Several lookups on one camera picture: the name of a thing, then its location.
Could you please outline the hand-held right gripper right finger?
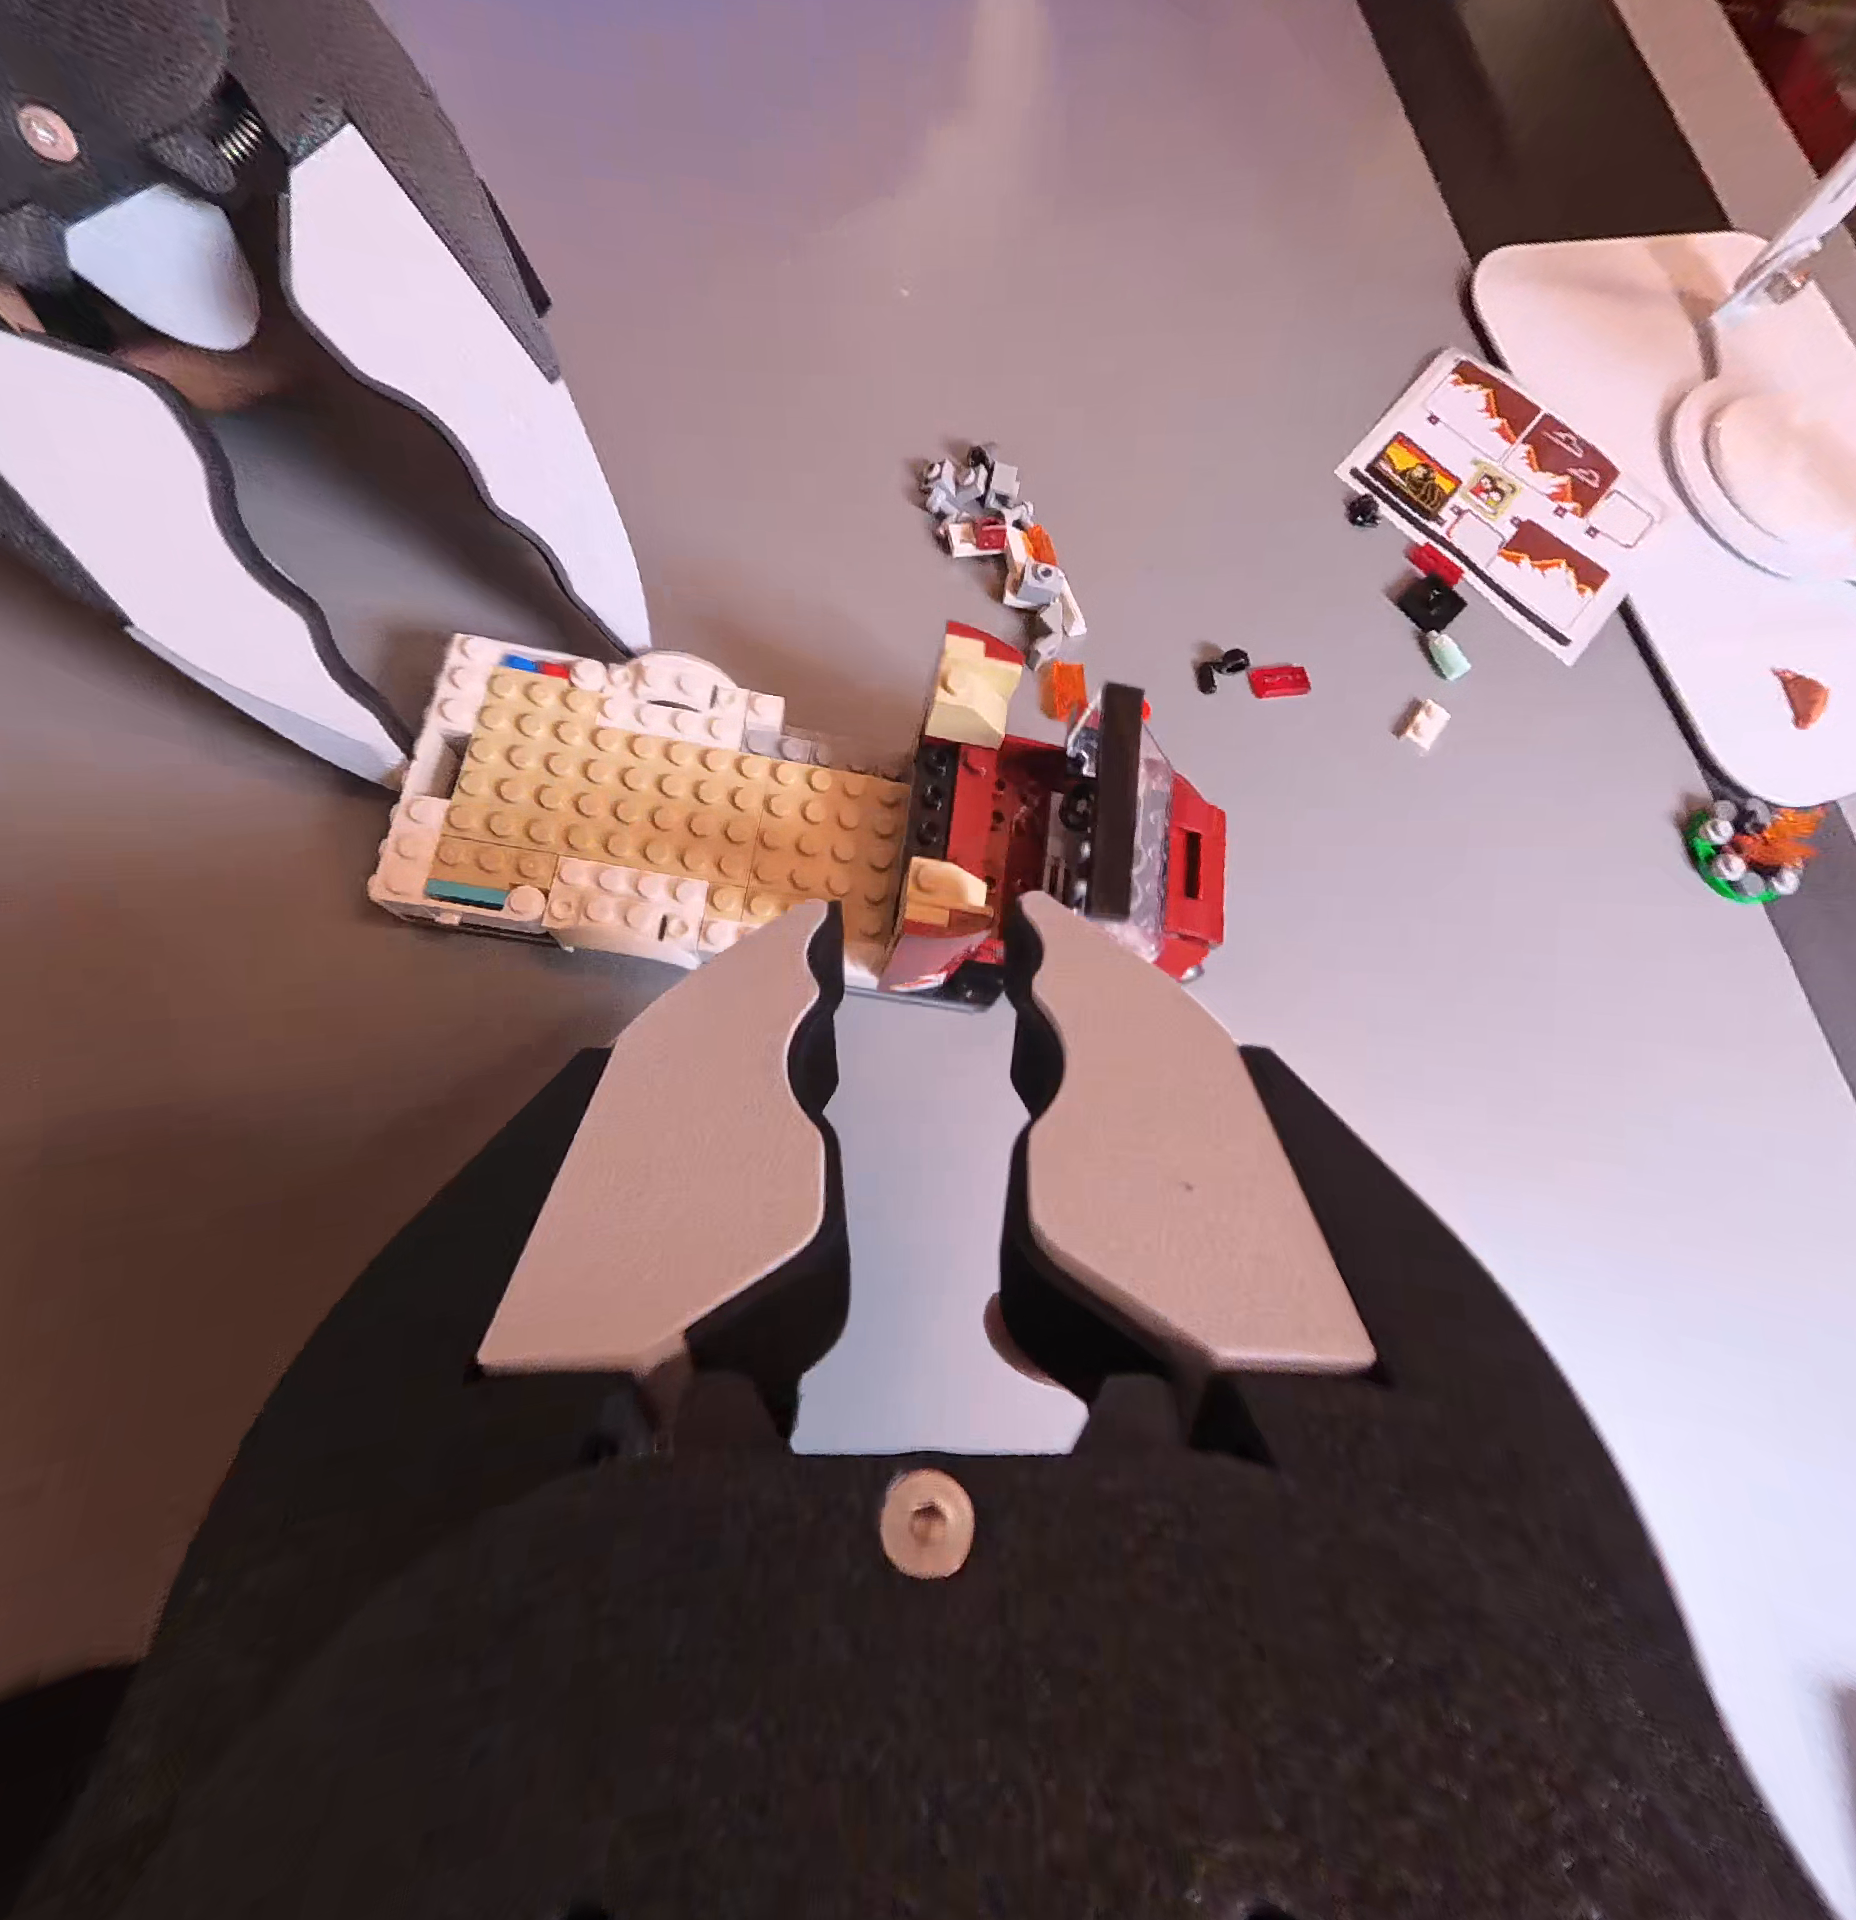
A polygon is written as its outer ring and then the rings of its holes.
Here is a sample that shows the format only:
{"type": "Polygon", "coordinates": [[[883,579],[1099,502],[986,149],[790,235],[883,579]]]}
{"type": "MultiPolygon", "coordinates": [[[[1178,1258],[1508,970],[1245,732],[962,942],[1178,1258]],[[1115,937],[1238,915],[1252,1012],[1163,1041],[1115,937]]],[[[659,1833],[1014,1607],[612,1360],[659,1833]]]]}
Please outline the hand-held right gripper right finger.
{"type": "Polygon", "coordinates": [[[1036,890],[1010,926],[1021,1212],[1036,1269],[1193,1372],[1377,1349],[1245,1050],[1198,995],[1036,890]]]}

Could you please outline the small green campfire build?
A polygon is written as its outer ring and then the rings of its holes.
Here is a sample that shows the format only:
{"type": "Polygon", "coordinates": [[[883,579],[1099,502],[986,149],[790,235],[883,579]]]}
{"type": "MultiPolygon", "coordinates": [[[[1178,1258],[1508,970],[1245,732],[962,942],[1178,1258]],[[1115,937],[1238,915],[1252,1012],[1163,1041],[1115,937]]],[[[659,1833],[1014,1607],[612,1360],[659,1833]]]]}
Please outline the small green campfire build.
{"type": "Polygon", "coordinates": [[[1801,890],[1830,808],[1720,796],[1688,812],[1684,850],[1713,893],[1773,905],[1801,890]]]}

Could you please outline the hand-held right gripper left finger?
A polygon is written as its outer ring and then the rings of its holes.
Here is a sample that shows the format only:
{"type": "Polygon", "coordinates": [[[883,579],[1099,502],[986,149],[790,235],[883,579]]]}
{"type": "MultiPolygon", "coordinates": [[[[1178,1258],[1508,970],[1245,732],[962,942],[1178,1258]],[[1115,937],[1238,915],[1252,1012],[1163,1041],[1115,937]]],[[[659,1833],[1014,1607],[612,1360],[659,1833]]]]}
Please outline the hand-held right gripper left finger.
{"type": "Polygon", "coordinates": [[[773,1366],[827,1354],[848,1321],[841,1001],[843,910],[806,901],[615,1037],[479,1342],[486,1372],[654,1372],[807,1273],[821,1331],[773,1366]]]}

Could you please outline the toy brick truck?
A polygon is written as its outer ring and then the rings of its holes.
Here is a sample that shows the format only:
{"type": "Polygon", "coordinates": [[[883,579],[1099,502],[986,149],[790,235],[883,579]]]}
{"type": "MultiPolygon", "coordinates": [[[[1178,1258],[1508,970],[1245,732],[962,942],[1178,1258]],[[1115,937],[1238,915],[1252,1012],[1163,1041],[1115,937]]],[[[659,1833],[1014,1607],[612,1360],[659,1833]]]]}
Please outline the toy brick truck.
{"type": "Polygon", "coordinates": [[[639,706],[608,666],[456,634],[368,901],[558,945],[541,910],[563,855],[694,876],[746,934],[836,901],[854,992],[977,1007],[1036,890],[1175,982],[1227,937],[1227,817],[1172,768],[1137,686],[1092,689],[1060,738],[1021,734],[1024,653],[953,621],[916,744],[874,756],[639,706]]]}

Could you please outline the sticker sheet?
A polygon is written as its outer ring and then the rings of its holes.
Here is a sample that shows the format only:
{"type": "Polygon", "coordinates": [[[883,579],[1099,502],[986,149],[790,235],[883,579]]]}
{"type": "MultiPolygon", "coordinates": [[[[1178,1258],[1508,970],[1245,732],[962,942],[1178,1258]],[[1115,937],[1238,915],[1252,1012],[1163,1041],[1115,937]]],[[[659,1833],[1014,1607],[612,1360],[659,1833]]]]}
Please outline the sticker sheet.
{"type": "Polygon", "coordinates": [[[1625,604],[1670,502],[1563,409],[1474,352],[1440,352],[1334,465],[1382,520],[1465,561],[1484,597],[1578,665],[1625,604]]]}

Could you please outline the white booklet stand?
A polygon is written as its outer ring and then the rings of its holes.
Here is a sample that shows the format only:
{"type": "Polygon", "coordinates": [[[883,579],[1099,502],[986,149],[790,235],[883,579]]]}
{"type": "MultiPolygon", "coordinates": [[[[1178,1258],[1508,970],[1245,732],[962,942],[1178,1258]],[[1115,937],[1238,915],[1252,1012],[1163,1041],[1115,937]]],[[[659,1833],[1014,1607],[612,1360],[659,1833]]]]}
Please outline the white booklet stand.
{"type": "Polygon", "coordinates": [[[1856,138],[1773,236],[1503,246],[1471,274],[1508,371],[1670,502],[1629,591],[1709,761],[1774,803],[1856,796],[1856,337],[1812,269],[1856,138]],[[1774,666],[1830,686],[1795,732],[1774,666]]]}

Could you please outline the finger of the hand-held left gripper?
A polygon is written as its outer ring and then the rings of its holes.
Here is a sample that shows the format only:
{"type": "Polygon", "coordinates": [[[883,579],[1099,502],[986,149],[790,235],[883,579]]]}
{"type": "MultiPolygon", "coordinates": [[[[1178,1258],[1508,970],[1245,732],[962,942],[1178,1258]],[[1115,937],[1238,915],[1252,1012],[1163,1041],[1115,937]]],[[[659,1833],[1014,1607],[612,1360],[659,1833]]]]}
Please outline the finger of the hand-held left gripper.
{"type": "Polygon", "coordinates": [[[347,773],[401,781],[412,732],[262,552],[222,445],[163,380],[0,327],[0,484],[139,647],[347,773]]]}
{"type": "Polygon", "coordinates": [[[349,373],[453,441],[488,512],[618,650],[651,647],[634,550],[567,380],[541,371],[362,137],[288,172],[288,298],[349,373]]]}

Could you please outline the pile of small loose bricks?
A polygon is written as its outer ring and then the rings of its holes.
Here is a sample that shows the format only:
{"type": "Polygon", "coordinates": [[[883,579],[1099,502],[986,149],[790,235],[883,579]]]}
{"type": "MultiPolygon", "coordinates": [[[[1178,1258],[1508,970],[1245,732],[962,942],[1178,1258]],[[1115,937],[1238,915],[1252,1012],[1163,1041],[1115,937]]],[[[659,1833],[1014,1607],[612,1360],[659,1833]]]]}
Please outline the pile of small loose bricks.
{"type": "Polygon", "coordinates": [[[1060,545],[998,441],[971,441],[916,465],[916,496],[952,559],[989,561],[998,603],[1021,617],[1024,653],[1056,666],[1082,650],[1089,621],[1060,545]]]}

